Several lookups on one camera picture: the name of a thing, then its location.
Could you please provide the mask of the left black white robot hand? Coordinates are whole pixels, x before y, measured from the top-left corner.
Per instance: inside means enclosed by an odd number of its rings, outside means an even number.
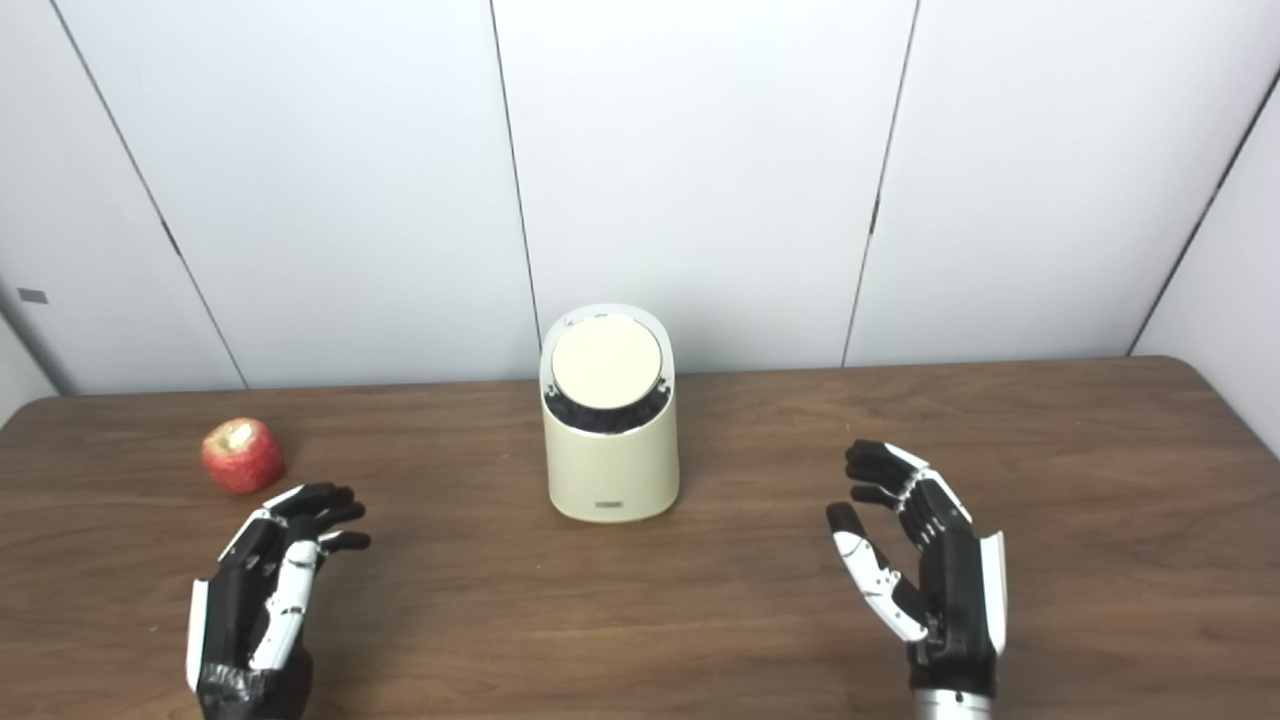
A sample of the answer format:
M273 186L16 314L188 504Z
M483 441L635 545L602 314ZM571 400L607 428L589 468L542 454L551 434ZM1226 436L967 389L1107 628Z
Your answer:
M355 491L297 486L255 509L192 584L186 680L205 719L301 719L314 683L305 624L325 561L371 544L342 530L366 512Z

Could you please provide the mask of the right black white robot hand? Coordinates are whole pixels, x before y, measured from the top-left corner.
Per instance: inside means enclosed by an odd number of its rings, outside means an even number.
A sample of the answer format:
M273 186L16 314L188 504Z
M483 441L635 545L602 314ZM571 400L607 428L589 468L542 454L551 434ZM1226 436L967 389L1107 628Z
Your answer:
M899 446L856 439L845 454L847 502L826 510L835 547L877 618L904 643L920 719L988 719L1009 637L1004 536L977 534L933 466ZM888 509L919 553L910 580L872 542L855 509Z

